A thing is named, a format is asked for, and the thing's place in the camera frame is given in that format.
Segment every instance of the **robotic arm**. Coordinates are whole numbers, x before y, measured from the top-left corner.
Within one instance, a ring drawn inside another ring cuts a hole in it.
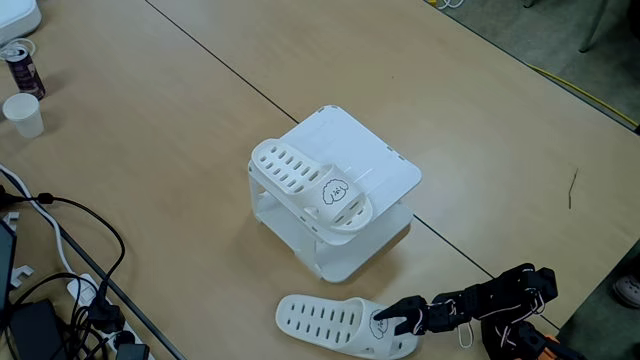
[[[483,341],[492,359],[537,359],[545,348],[561,353],[567,360],[584,359],[546,339],[523,321],[540,314],[545,304],[557,296],[555,274],[551,269],[536,271],[533,265],[523,264],[485,283],[439,294],[431,304],[421,296],[401,299],[374,319],[406,318],[396,326],[396,335],[452,331],[476,319],[482,322]],[[537,342],[527,343],[530,339]]]

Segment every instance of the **cartoon drawing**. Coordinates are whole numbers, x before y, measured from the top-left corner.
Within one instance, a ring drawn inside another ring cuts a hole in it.
[[[373,337],[378,340],[382,339],[384,337],[384,334],[389,329],[389,319],[379,321],[373,319],[373,317],[380,311],[382,311],[382,309],[372,312],[371,316],[369,317],[369,329],[371,329],[371,334],[373,334]]]
[[[322,200],[327,205],[342,200],[347,195],[349,185],[344,180],[332,179],[322,188]]]

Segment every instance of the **white slipper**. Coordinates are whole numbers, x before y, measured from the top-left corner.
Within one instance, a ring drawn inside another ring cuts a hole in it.
[[[365,359],[400,359],[418,345],[412,334],[394,336],[404,319],[373,320],[386,306],[362,298],[345,301],[288,295],[278,304],[276,324],[296,339]]]
[[[283,141],[263,141],[253,149],[251,161],[300,210],[296,215],[303,222],[317,222],[338,233],[356,233],[373,217],[370,199],[342,170],[318,163]]]

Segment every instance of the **power strip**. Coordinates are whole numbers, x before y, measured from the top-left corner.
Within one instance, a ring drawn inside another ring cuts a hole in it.
[[[96,284],[96,282],[93,280],[93,278],[91,278],[91,275],[82,274],[82,275],[80,275],[80,277],[90,281],[93,285],[95,285],[96,288],[98,287],[98,284]],[[80,283],[80,298],[78,299],[78,304],[80,306],[89,306],[89,305],[91,305],[91,302],[96,297],[96,291],[93,289],[92,286],[90,286],[86,282],[79,281],[79,280],[70,281],[67,284],[67,290],[69,291],[69,294],[71,294],[71,296],[73,297],[74,300],[76,299],[76,296],[78,295],[78,283]],[[128,321],[125,321],[123,330],[130,331],[133,334],[133,336],[136,339],[136,344],[142,344],[142,341],[138,337],[138,334],[136,334],[136,332],[133,331],[133,329],[131,328],[131,325],[129,325]],[[105,334],[105,333],[103,333],[102,331],[99,331],[99,330],[98,330],[98,333],[100,333],[100,336],[102,336],[102,337],[109,337],[109,341],[107,342],[107,344],[109,344],[109,347],[111,348],[111,350],[113,350],[114,353],[117,353],[118,350],[116,349],[115,345],[113,344],[113,341],[115,340],[115,336],[112,336],[112,334]],[[149,354],[149,360],[155,360],[153,355]]]

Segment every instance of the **plug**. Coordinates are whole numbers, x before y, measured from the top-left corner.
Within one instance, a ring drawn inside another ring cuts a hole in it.
[[[4,209],[21,201],[24,201],[22,196],[11,195],[7,193],[4,186],[0,185],[0,209]]]
[[[100,290],[89,305],[87,319],[94,328],[105,334],[122,331],[124,328],[124,314],[122,314],[120,307],[109,304]]]

